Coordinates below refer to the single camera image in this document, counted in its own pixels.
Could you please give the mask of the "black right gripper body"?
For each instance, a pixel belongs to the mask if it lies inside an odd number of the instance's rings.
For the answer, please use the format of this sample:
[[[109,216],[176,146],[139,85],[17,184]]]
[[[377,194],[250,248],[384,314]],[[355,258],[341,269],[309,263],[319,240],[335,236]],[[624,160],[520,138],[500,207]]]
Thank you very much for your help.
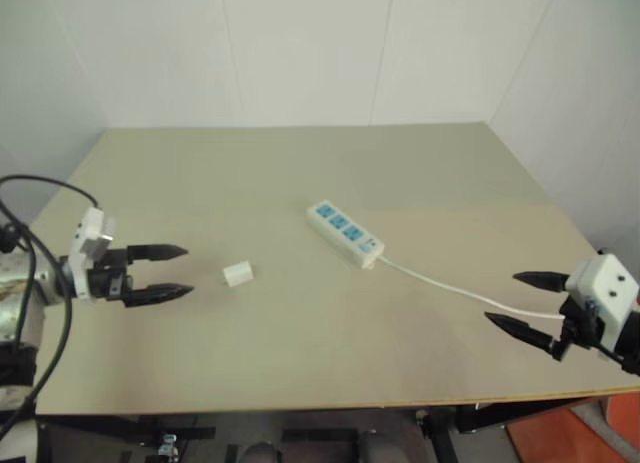
[[[621,364],[623,357],[615,352],[616,345],[622,334],[625,322],[614,326],[606,324],[600,317],[600,307],[588,300],[581,306],[573,297],[568,296],[560,307],[559,313],[564,317],[560,338],[552,340],[549,345],[549,354],[557,361],[561,361],[571,345],[577,345],[585,349],[595,348],[604,357]],[[604,343],[606,330],[617,331],[609,348]]]

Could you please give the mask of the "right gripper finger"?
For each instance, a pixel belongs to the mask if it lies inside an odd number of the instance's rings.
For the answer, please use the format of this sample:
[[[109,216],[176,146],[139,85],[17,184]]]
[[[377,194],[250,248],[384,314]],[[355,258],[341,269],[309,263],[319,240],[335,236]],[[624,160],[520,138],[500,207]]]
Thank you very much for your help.
[[[569,275],[551,271],[525,271],[514,274],[512,278],[541,290],[561,293],[566,290]]]
[[[556,340],[551,335],[532,328],[525,321],[490,312],[485,312],[485,317],[511,337],[548,354],[556,353]]]

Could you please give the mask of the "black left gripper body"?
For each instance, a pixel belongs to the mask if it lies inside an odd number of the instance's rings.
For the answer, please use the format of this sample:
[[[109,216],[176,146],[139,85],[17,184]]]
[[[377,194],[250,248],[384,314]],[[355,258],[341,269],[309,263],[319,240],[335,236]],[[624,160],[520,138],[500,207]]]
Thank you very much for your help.
[[[133,262],[128,247],[107,250],[87,271],[90,296],[108,301],[125,301],[132,291],[128,267]]]

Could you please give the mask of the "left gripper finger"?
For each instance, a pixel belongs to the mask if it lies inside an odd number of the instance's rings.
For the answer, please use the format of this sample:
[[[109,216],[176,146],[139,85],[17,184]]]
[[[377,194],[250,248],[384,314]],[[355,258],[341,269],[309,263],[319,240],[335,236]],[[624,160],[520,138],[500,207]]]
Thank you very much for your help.
[[[156,305],[181,298],[194,290],[193,286],[164,283],[149,285],[146,288],[127,290],[121,301],[127,308]]]
[[[189,253],[187,249],[173,244],[131,245],[126,252],[129,263],[138,260],[168,261]]]

